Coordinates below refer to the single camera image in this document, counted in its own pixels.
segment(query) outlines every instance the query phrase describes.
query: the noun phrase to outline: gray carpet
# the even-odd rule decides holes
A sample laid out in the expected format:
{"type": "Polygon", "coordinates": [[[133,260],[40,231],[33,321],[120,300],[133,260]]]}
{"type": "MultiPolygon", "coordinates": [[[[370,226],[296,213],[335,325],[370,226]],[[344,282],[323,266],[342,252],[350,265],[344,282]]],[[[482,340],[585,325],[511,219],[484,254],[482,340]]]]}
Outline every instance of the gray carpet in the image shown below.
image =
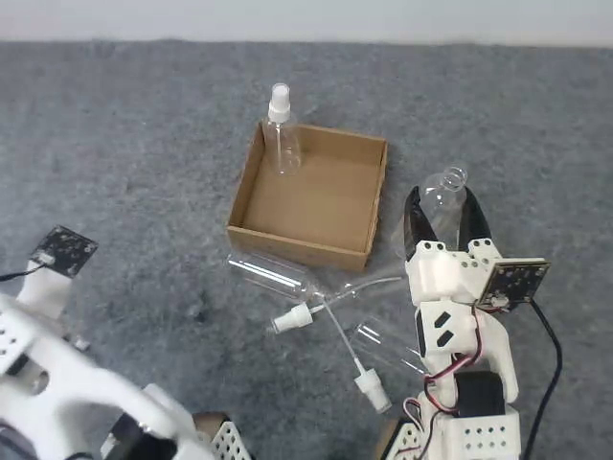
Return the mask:
{"type": "MultiPolygon", "coordinates": [[[[287,304],[223,269],[224,223],[275,81],[290,84],[303,121],[389,140],[372,266],[390,260],[385,238],[409,188],[467,162],[499,249],[553,261],[538,299],[565,371],[534,458],[609,458],[611,51],[0,44],[0,270],[22,268],[56,223],[81,232],[101,247],[64,320],[101,365],[159,383],[191,411],[226,411],[260,459],[372,458],[384,417],[357,393],[327,318],[270,336],[269,316],[287,304]]],[[[350,329],[376,312],[408,324],[406,304],[393,292],[340,319],[350,329]]],[[[505,323],[525,442],[554,352],[530,310],[505,323]]],[[[396,404],[420,389],[382,374],[396,404]]],[[[112,414],[88,419],[100,440],[112,414]]]]}

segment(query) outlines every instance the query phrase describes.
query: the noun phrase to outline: spray nozzle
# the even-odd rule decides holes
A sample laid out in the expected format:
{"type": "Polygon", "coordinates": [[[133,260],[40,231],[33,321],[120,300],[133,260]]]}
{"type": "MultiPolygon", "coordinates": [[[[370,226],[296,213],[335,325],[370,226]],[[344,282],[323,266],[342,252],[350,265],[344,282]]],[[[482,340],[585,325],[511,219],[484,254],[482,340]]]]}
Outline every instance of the spray nozzle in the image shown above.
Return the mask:
{"type": "Polygon", "coordinates": [[[284,123],[289,120],[289,86],[276,83],[272,87],[272,96],[268,105],[268,118],[271,122],[284,123]]]}

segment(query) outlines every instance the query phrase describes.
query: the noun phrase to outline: white wall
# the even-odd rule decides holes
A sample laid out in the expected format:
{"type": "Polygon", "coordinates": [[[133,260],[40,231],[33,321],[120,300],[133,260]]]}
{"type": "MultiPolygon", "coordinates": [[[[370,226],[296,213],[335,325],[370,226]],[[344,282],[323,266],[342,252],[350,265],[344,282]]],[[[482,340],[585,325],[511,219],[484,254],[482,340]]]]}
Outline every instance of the white wall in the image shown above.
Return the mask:
{"type": "Polygon", "coordinates": [[[0,39],[89,38],[613,46],[613,0],[0,1],[0,39]]]}

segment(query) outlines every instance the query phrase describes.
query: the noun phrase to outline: black cable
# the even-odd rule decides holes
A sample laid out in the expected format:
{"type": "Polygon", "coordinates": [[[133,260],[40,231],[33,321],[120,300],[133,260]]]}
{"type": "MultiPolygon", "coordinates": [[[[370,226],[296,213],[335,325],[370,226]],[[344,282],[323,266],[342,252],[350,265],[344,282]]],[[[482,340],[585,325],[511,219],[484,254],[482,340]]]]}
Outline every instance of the black cable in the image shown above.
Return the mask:
{"type": "Polygon", "coordinates": [[[10,281],[13,280],[15,278],[18,278],[20,276],[28,276],[31,275],[32,273],[34,273],[35,271],[38,271],[40,268],[42,268],[43,266],[47,266],[45,264],[43,265],[39,265],[36,268],[33,268],[32,270],[28,270],[28,271],[20,271],[18,273],[9,273],[7,275],[0,275],[0,283],[2,283],[3,281],[10,281]]]}
{"type": "Polygon", "coordinates": [[[428,448],[430,447],[430,443],[432,442],[432,435],[434,433],[434,419],[437,418],[437,415],[442,414],[442,413],[443,412],[439,410],[435,412],[432,418],[430,419],[430,432],[428,433],[428,439],[425,442],[425,446],[423,446],[423,450],[421,451],[421,454],[418,457],[418,460],[423,460],[423,458],[425,457],[425,454],[428,451],[428,448]]]}
{"type": "Polygon", "coordinates": [[[549,324],[549,321],[547,321],[545,314],[540,309],[540,307],[538,306],[538,304],[536,303],[534,299],[530,302],[530,305],[533,307],[534,312],[538,316],[538,319],[540,319],[540,322],[543,324],[543,327],[545,328],[545,331],[547,331],[547,334],[549,335],[549,337],[552,339],[552,342],[554,342],[554,347],[556,347],[556,370],[554,371],[554,376],[552,377],[552,381],[549,383],[549,386],[547,387],[547,391],[545,392],[543,399],[540,401],[540,405],[538,406],[538,410],[536,411],[536,416],[534,417],[533,426],[530,429],[530,436],[528,437],[528,442],[526,443],[526,450],[524,451],[524,460],[529,460],[533,452],[534,441],[536,439],[536,434],[538,433],[538,427],[540,426],[540,421],[543,418],[543,414],[545,413],[545,408],[547,407],[547,403],[549,402],[549,399],[552,397],[552,394],[554,393],[554,390],[556,389],[556,385],[557,385],[557,381],[559,380],[559,376],[562,373],[562,346],[559,344],[559,341],[557,340],[556,333],[554,333],[554,330],[549,324]]]}

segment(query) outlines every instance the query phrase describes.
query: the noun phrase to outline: wire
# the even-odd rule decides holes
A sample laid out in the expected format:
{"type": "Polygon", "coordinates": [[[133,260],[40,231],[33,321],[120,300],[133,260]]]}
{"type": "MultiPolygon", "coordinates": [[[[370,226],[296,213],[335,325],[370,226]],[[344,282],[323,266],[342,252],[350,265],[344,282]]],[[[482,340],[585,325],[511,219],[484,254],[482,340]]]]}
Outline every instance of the wire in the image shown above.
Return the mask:
{"type": "Polygon", "coordinates": [[[402,457],[402,455],[404,455],[405,453],[409,453],[409,452],[412,452],[412,451],[414,451],[414,450],[419,450],[419,449],[421,449],[421,447],[420,447],[420,446],[417,446],[417,447],[415,447],[415,448],[403,448],[403,449],[399,450],[398,452],[396,452],[396,455],[394,455],[394,459],[395,459],[395,460],[396,460],[396,459],[399,459],[399,458],[401,458],[401,457],[402,457]]]}
{"type": "Polygon", "coordinates": [[[477,309],[474,305],[472,306],[470,312],[474,316],[475,324],[476,324],[475,336],[477,339],[477,350],[475,351],[475,354],[473,356],[461,356],[457,360],[452,361],[451,364],[449,364],[439,373],[435,374],[434,376],[425,376],[425,378],[423,379],[423,392],[425,393],[426,398],[437,409],[439,409],[441,412],[444,412],[445,414],[454,414],[457,412],[457,409],[455,407],[445,407],[440,402],[438,402],[437,399],[434,396],[432,396],[432,394],[430,393],[428,385],[430,383],[434,383],[436,380],[444,376],[447,376],[449,374],[452,374],[462,369],[463,367],[468,367],[468,366],[473,365],[477,360],[479,360],[479,358],[483,354],[483,338],[481,337],[481,329],[479,326],[479,319],[477,317],[477,309]]]}
{"type": "Polygon", "coordinates": [[[441,410],[434,413],[432,418],[430,419],[430,432],[428,433],[428,439],[423,446],[423,450],[421,451],[421,455],[418,457],[418,460],[423,460],[425,458],[425,454],[430,448],[430,443],[432,442],[432,435],[434,434],[434,419],[437,418],[437,415],[443,413],[441,410]]]}
{"type": "Polygon", "coordinates": [[[533,452],[534,441],[536,439],[536,434],[538,434],[538,427],[540,426],[540,422],[543,418],[543,414],[545,413],[545,408],[547,407],[547,403],[549,402],[549,399],[552,397],[552,394],[554,393],[554,390],[556,389],[556,385],[557,385],[557,381],[559,380],[559,376],[562,373],[562,346],[557,340],[556,333],[554,332],[551,325],[549,324],[549,321],[547,321],[547,318],[545,317],[543,310],[540,309],[540,307],[538,306],[538,304],[536,303],[534,299],[531,300],[530,305],[533,307],[534,312],[538,316],[538,319],[540,319],[540,322],[545,328],[545,331],[547,331],[547,334],[549,335],[549,337],[552,339],[552,342],[554,342],[554,347],[556,347],[556,370],[554,371],[554,376],[552,377],[552,381],[549,383],[549,386],[547,387],[547,391],[545,391],[545,395],[543,396],[543,399],[540,401],[540,404],[538,405],[538,410],[536,411],[536,415],[534,416],[533,426],[530,429],[530,436],[528,437],[528,442],[526,443],[526,450],[524,451],[524,460],[529,460],[533,452]]]}
{"type": "Polygon", "coordinates": [[[39,265],[36,268],[33,268],[32,270],[28,270],[28,271],[19,271],[17,273],[9,273],[6,275],[0,275],[0,283],[4,282],[4,281],[10,281],[13,280],[15,278],[19,278],[20,276],[28,276],[33,274],[35,271],[38,271],[40,268],[42,268],[43,266],[47,266],[45,264],[43,265],[39,265]]]}
{"type": "Polygon", "coordinates": [[[423,432],[423,425],[421,424],[421,404],[418,402],[418,400],[415,398],[405,399],[404,402],[402,402],[402,410],[404,410],[404,414],[411,420],[411,422],[413,422],[413,425],[415,425],[419,431],[423,432]],[[418,417],[409,411],[407,404],[411,404],[418,409],[418,417]]]}

